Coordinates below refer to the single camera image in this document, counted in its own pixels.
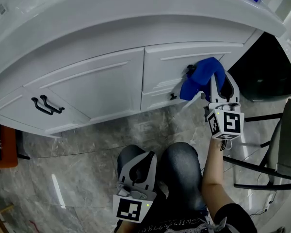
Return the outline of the orange sofa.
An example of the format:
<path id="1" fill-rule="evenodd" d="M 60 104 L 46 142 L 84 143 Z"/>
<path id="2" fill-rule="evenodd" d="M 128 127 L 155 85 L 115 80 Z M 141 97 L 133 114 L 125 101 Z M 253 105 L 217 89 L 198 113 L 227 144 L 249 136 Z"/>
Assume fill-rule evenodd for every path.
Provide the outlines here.
<path id="1" fill-rule="evenodd" d="M 16 144 L 15 129 L 0 125 L 1 160 L 0 169 L 18 165 L 18 159 L 30 160 L 29 156 L 20 154 Z"/>

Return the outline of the person's left leg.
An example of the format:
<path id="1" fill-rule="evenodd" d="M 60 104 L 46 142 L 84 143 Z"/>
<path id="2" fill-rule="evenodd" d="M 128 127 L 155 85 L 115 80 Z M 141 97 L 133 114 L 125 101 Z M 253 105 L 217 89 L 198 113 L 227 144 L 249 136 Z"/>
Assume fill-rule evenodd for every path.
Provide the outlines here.
<path id="1" fill-rule="evenodd" d="M 117 174 L 118 174 L 118 182 L 121 183 L 119 176 L 122 170 L 122 167 L 129 162 L 130 160 L 132 160 L 133 158 L 135 158 L 136 156 L 143 154 L 145 152 L 148 151 L 144 151 L 143 149 L 141 149 L 140 147 L 136 146 L 136 145 L 129 145 L 127 147 L 125 147 L 124 149 L 122 149 L 121 153 L 119 154 L 118 158 L 117 158 Z M 144 185 L 132 185 L 141 189 L 145 190 L 145 186 Z M 157 188 L 156 188 L 156 182 L 154 185 L 154 190 L 155 193 L 157 193 Z"/>

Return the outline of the person's right forearm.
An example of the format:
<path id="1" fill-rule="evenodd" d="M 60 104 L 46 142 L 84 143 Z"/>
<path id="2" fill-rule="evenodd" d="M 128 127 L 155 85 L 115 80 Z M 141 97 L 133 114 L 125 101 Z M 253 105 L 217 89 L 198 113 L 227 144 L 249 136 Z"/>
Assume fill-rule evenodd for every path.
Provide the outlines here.
<path id="1" fill-rule="evenodd" d="M 221 146 L 221 140 L 210 139 L 207 160 L 202 176 L 201 194 L 211 218 L 214 218 L 223 206 L 234 202 L 223 188 L 224 161 Z"/>

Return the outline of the person's right leg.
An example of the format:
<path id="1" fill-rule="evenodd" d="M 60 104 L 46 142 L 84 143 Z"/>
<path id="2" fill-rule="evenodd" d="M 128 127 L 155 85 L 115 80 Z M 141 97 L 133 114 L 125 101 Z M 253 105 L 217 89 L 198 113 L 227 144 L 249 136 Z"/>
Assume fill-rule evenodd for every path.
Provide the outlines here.
<path id="1" fill-rule="evenodd" d="M 201 195 L 202 173 L 197 151 L 185 142 L 171 144 L 160 160 L 162 181 L 168 188 L 166 204 L 183 211 L 206 210 Z"/>

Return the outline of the person's black lace-print shirt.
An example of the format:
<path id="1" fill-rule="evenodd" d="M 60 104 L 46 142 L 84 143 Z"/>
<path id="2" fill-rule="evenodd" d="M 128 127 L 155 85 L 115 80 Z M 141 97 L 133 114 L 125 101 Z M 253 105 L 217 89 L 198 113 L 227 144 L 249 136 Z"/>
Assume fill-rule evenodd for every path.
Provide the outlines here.
<path id="1" fill-rule="evenodd" d="M 200 211 L 188 211 L 178 217 L 142 226 L 138 233 L 258 233 L 249 214 L 238 204 L 220 208 L 210 224 Z"/>

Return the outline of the large white drawer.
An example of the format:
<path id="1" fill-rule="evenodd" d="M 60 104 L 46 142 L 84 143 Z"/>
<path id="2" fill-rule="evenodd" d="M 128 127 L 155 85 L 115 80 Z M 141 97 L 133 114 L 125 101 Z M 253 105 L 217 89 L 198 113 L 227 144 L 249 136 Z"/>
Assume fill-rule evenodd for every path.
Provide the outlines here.
<path id="1" fill-rule="evenodd" d="M 143 92 L 150 93 L 178 84 L 186 78 L 187 66 L 214 57 L 220 60 L 241 43 L 184 42 L 145 47 Z"/>

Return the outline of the white cabinet door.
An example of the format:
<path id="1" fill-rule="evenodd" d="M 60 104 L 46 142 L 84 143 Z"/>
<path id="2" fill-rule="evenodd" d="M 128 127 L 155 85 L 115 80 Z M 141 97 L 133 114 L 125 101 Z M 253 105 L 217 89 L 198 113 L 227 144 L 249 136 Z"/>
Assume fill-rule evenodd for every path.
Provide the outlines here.
<path id="1" fill-rule="evenodd" d="M 140 111 L 144 48 L 113 52 L 50 72 L 25 85 L 50 90 L 91 120 Z"/>
<path id="2" fill-rule="evenodd" d="M 59 138 L 82 126 L 89 117 L 47 88 L 23 86 L 0 99 L 0 124 L 36 135 Z"/>

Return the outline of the white vanity cabinet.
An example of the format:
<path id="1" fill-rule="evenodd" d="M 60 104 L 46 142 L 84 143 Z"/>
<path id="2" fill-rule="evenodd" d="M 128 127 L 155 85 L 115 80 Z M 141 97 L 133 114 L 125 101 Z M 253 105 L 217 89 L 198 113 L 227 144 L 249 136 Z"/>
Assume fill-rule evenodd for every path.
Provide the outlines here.
<path id="1" fill-rule="evenodd" d="M 0 0 L 0 99 L 62 67 L 147 46 L 241 43 L 219 61 L 229 69 L 255 33 L 286 27 L 251 0 Z"/>

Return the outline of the person's left forearm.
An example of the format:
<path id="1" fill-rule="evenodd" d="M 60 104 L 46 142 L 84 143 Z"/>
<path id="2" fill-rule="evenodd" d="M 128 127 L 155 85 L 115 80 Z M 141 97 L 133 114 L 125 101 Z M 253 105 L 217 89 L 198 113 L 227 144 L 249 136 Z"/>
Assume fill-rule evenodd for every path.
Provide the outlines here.
<path id="1" fill-rule="evenodd" d="M 138 233 L 139 229 L 139 223 L 123 221 L 117 230 L 117 233 Z"/>

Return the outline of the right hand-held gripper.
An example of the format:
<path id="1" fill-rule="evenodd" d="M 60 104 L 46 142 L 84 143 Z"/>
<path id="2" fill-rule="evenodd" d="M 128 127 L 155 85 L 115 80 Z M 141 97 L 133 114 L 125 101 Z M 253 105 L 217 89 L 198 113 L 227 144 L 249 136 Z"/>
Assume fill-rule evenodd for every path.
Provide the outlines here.
<path id="1" fill-rule="evenodd" d="M 227 71 L 221 88 L 217 76 L 214 74 L 211 77 L 210 101 L 204 106 L 204 112 L 212 138 L 233 140 L 243 135 L 244 113 L 239 103 L 240 90 Z"/>

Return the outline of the blue cloth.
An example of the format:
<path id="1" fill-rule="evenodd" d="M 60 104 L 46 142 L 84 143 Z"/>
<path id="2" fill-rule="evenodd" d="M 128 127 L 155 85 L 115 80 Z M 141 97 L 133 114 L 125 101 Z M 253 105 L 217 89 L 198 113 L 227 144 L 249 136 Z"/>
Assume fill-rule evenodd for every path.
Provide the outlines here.
<path id="1" fill-rule="evenodd" d="M 214 57 L 203 59 L 194 65 L 188 66 L 187 80 L 182 84 L 180 98 L 190 101 L 194 96 L 202 91 L 206 100 L 210 102 L 211 77 L 215 75 L 218 81 L 219 91 L 221 91 L 225 81 L 225 70 L 222 64 Z"/>

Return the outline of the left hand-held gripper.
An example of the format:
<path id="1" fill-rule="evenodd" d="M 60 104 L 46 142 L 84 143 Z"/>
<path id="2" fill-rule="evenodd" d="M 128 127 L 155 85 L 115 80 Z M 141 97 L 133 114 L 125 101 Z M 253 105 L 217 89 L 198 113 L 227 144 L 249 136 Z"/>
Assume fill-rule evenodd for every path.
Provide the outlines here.
<path id="1" fill-rule="evenodd" d="M 113 214 L 117 219 L 141 223 L 149 212 L 157 193 L 157 156 L 153 151 L 140 154 L 127 162 L 121 170 L 117 193 L 113 195 Z M 144 185 L 145 190 L 132 186 Z"/>

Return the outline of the grey chair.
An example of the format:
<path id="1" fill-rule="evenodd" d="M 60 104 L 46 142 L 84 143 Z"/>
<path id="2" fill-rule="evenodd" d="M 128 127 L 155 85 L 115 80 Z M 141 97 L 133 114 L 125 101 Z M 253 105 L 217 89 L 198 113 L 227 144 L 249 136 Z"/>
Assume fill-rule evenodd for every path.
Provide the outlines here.
<path id="1" fill-rule="evenodd" d="M 253 116 L 245 118 L 245 122 L 255 122 L 271 119 L 280 119 L 272 134 L 271 140 L 260 145 L 268 147 L 261 163 L 254 165 L 245 161 L 223 157 L 223 160 L 236 166 L 267 174 L 267 185 L 248 185 L 235 183 L 235 188 L 283 191 L 291 190 L 291 98 L 288 99 L 282 113 Z"/>

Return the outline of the person's leg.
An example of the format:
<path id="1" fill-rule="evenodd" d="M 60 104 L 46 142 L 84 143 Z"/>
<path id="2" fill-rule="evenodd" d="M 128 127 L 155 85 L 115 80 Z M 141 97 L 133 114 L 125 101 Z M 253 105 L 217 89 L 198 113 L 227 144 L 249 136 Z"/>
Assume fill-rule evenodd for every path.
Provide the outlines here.
<path id="1" fill-rule="evenodd" d="M 143 154 L 145 152 L 148 151 L 144 151 L 143 149 L 141 149 L 140 147 L 136 146 L 136 145 L 129 145 L 127 147 L 125 147 L 124 149 L 122 149 L 121 153 L 119 154 L 118 158 L 117 158 L 117 174 L 118 174 L 118 182 L 121 183 L 119 176 L 122 170 L 122 167 L 129 162 L 130 160 L 132 160 L 133 158 L 135 158 L 136 156 Z M 145 190 L 145 186 L 144 185 L 132 185 L 141 189 Z M 156 182 L 154 185 L 154 190 L 155 193 L 157 193 L 157 188 L 156 188 Z"/>
<path id="2" fill-rule="evenodd" d="M 166 204 L 183 211 L 206 210 L 201 195 L 202 173 L 197 151 L 185 142 L 171 144 L 160 160 L 162 181 L 168 188 Z"/>

